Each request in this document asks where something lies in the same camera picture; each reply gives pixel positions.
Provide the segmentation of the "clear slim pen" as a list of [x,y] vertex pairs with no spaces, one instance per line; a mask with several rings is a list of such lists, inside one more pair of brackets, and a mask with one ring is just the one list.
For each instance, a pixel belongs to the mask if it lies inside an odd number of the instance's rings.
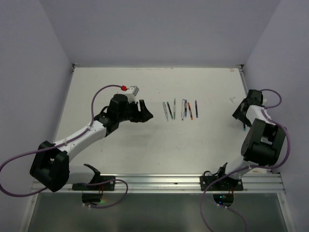
[[166,117],[167,121],[169,121],[169,116],[168,116],[168,111],[167,111],[166,103],[163,102],[162,105],[163,105],[163,108],[164,108],[165,117]]

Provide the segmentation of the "green barrel pen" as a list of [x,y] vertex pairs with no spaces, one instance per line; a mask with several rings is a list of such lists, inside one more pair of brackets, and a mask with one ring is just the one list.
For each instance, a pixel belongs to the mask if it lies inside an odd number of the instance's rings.
[[173,113],[172,113],[172,110],[171,110],[171,107],[170,107],[170,104],[169,104],[168,101],[167,101],[167,106],[168,106],[168,110],[169,110],[169,114],[170,114],[171,120],[174,120],[174,116],[173,116]]

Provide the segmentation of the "clear grey pen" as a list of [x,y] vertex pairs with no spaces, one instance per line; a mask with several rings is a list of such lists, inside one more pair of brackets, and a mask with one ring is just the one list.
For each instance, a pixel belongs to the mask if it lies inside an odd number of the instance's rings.
[[173,100],[173,118],[176,119],[176,98]]

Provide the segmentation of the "purple pen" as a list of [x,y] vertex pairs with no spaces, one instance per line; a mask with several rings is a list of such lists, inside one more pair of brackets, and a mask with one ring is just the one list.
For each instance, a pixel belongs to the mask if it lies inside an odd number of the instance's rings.
[[198,118],[198,106],[197,106],[197,100],[195,100],[195,113],[196,113],[196,118]]

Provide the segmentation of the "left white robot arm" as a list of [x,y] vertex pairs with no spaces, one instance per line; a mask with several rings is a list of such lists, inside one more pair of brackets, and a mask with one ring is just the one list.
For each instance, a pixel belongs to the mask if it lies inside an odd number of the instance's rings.
[[52,192],[60,190],[66,184],[97,189],[99,185],[106,183],[100,171],[89,164],[72,166],[70,162],[94,142],[118,129],[121,122],[144,123],[153,117],[144,100],[131,102],[128,96],[115,94],[109,105],[81,130],[62,141],[41,143],[29,173]]

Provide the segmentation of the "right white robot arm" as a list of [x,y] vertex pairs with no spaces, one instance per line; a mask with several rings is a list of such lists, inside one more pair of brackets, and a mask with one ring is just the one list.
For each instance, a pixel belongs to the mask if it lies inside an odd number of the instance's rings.
[[264,106],[263,90],[250,89],[232,117],[249,127],[240,156],[220,167],[215,178],[219,189],[227,189],[233,180],[255,168],[274,169],[286,138],[286,128],[274,122]]

